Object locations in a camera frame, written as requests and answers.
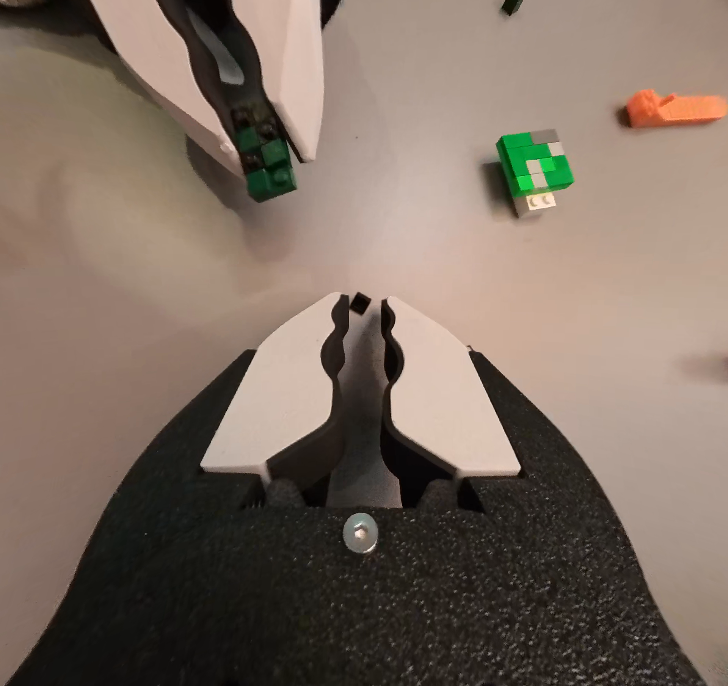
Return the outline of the dark green lego plate assembly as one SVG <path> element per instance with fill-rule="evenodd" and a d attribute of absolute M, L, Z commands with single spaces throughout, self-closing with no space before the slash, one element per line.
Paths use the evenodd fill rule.
<path fill-rule="evenodd" d="M 249 196 L 263 203 L 296 191 L 287 134 L 270 106 L 240 103 L 232 109 L 232 123 Z"/>

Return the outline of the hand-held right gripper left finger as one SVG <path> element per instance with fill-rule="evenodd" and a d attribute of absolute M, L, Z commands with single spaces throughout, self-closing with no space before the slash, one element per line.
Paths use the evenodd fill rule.
<path fill-rule="evenodd" d="M 201 468 L 317 484 L 344 452 L 339 372 L 349 297 L 334 292 L 259 345 L 211 440 Z"/>

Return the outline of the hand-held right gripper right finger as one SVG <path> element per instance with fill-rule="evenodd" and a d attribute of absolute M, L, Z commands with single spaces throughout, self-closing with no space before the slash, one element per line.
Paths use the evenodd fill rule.
<path fill-rule="evenodd" d="M 515 477 L 521 463 L 470 356 L 439 323 L 396 297 L 383 300 L 394 347 L 393 433 L 455 479 Z"/>

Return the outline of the orange brick separator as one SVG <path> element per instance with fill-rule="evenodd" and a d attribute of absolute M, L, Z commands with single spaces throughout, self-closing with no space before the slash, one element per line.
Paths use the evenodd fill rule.
<path fill-rule="evenodd" d="M 692 126 L 715 122 L 726 116 L 727 102 L 720 96 L 659 95 L 639 90 L 625 105 L 633 128 Z"/>

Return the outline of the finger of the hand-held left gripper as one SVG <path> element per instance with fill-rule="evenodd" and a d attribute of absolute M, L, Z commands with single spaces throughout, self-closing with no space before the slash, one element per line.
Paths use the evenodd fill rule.
<path fill-rule="evenodd" d="M 315 160 L 323 118 L 321 0 L 231 0 L 256 49 L 262 89 L 302 163 Z"/>
<path fill-rule="evenodd" d="M 124 65 L 209 156 L 243 177 L 218 65 L 184 0 L 90 0 Z"/>

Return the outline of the bright green lego block assembly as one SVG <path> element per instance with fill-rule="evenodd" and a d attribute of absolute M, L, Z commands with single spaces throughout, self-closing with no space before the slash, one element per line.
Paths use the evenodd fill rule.
<path fill-rule="evenodd" d="M 516 218 L 536 217 L 556 207 L 556 195 L 575 177 L 554 128 L 502 135 L 496 151 Z"/>

